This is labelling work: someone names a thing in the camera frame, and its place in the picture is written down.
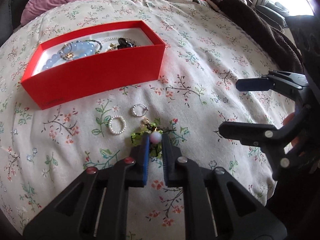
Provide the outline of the person's right hand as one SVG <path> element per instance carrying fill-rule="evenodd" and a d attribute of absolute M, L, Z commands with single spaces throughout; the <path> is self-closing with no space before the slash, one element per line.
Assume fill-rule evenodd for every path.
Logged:
<path fill-rule="evenodd" d="M 291 151 L 287 153 L 287 157 L 293 157 L 294 155 L 301 157 L 304 155 L 303 147 L 306 140 L 297 141 L 300 132 L 304 129 L 304 113 L 289 114 L 284 119 L 284 126 L 278 131 L 279 132 L 279 143 L 285 147 L 287 144 L 295 141 L 296 143 L 291 148 Z"/>

